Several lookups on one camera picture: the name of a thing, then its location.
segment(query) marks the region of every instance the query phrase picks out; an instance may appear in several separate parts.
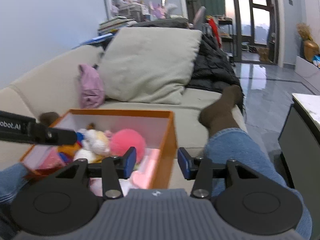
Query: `pink bag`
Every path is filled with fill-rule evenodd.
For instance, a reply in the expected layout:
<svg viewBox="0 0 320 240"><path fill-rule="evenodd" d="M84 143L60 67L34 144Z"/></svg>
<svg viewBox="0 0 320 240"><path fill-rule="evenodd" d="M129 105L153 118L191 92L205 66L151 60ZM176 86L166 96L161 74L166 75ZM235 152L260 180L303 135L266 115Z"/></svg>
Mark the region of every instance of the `pink bag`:
<svg viewBox="0 0 320 240"><path fill-rule="evenodd" d="M97 108L104 102L103 82L97 70L87 64L80 64L80 106Z"/></svg>

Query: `marble countertop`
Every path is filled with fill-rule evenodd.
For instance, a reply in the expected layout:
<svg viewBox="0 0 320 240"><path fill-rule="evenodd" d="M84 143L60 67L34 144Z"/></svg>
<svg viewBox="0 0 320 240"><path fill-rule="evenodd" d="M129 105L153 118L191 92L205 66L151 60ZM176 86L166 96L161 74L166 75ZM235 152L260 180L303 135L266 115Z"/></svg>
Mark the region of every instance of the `marble countertop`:
<svg viewBox="0 0 320 240"><path fill-rule="evenodd" d="M296 93L293 93L292 96L320 129L320 96Z"/></svg>

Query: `decorative plant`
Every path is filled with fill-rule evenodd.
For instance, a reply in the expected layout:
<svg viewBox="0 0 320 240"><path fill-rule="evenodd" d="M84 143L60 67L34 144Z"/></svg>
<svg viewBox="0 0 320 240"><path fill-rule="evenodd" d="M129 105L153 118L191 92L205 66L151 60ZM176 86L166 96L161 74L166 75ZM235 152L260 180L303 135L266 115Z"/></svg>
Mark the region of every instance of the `decorative plant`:
<svg viewBox="0 0 320 240"><path fill-rule="evenodd" d="M297 31L303 39L300 47L300 56L305 58L307 61L312 62L314 55L319 54L319 46L311 37L310 26L305 23L298 23Z"/></svg>
<svg viewBox="0 0 320 240"><path fill-rule="evenodd" d="M313 41L313 39L311 37L311 29L310 29L309 25L307 25L305 23L298 23L297 24L297 31L304 41L306 41L306 40Z"/></svg>

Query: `foot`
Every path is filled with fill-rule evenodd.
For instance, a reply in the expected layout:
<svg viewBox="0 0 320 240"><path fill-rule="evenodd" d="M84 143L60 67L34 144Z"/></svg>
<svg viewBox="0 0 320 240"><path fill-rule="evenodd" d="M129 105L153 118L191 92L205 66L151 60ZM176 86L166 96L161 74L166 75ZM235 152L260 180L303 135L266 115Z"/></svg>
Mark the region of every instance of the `foot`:
<svg viewBox="0 0 320 240"><path fill-rule="evenodd" d="M232 85L225 88L219 100L202 109L198 118L199 122L209 128L214 119L230 116L232 109L241 102L242 97L243 93L239 86Z"/></svg>

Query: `sofa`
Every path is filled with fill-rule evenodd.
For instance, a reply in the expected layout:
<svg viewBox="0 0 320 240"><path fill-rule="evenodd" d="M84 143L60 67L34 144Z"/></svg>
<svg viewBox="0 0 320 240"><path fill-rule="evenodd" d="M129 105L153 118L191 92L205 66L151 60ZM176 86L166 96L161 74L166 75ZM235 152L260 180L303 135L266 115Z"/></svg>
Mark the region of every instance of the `sofa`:
<svg viewBox="0 0 320 240"><path fill-rule="evenodd" d="M40 114L54 111L64 114L68 109L79 108L78 65L99 63L103 49L90 45L66 52L35 67L8 87L0 90L0 110L38 119ZM185 89L180 105L128 103L106 100L102 109L171 110L175 114L175 126L179 147L185 147L191 156L201 153L207 130L198 121L200 110L220 97L219 93ZM239 108L233 109L239 127L246 131ZM0 169L19 161L30 145L0 141ZM175 160L170 187L191 189L191 182L184 181Z"/></svg>

